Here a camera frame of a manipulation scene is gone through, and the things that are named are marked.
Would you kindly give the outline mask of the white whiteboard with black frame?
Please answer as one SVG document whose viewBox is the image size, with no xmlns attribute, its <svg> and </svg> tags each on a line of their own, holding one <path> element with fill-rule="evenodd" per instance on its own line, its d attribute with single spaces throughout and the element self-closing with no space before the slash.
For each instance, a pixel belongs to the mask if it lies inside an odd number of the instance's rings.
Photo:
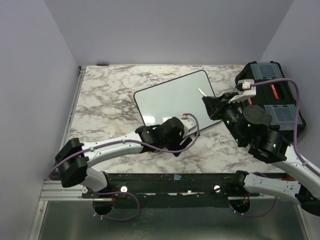
<svg viewBox="0 0 320 240">
<path fill-rule="evenodd" d="M 215 96 L 205 70 L 138 90 L 133 98 L 145 126 L 161 125 L 172 117 L 180 119 L 183 114 L 189 113 L 197 118 L 199 129 L 204 130 L 221 121 L 208 117 L 199 90 L 209 97 Z"/>
</svg>

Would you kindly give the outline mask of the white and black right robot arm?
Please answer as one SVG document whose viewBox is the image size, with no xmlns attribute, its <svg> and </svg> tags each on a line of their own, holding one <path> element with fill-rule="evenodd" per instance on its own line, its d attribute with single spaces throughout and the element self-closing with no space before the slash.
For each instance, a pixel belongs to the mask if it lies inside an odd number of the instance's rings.
<svg viewBox="0 0 320 240">
<path fill-rule="evenodd" d="M 269 128 L 272 116 L 258 105 L 249 105 L 239 111 L 231 99 L 234 93 L 220 97 L 203 96 L 207 115 L 213 121 L 221 120 L 238 147 L 248 147 L 248 153 L 266 164 L 271 164 L 294 178 L 294 181 L 267 178 L 237 171 L 230 183 L 230 191 L 241 196 L 244 193 L 262 193 L 291 201 L 306 212 L 320 214 L 320 169 L 299 155 L 279 132 Z"/>
</svg>

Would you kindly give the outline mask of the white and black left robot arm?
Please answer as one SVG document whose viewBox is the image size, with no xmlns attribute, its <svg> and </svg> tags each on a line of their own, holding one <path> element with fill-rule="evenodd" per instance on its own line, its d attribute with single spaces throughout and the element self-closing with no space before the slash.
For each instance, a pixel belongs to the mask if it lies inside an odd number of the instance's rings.
<svg viewBox="0 0 320 240">
<path fill-rule="evenodd" d="M 95 170 L 95 165 L 148 152 L 178 156 L 189 148 L 192 138 L 188 134 L 198 126 L 195 120 L 184 115 L 182 118 L 169 118 L 162 124 L 140 126 L 133 132 L 103 141 L 81 142 L 75 137 L 55 156 L 54 169 L 59 173 L 62 187 L 82 185 L 104 198 L 110 194 L 111 185 L 106 173 Z"/>
</svg>

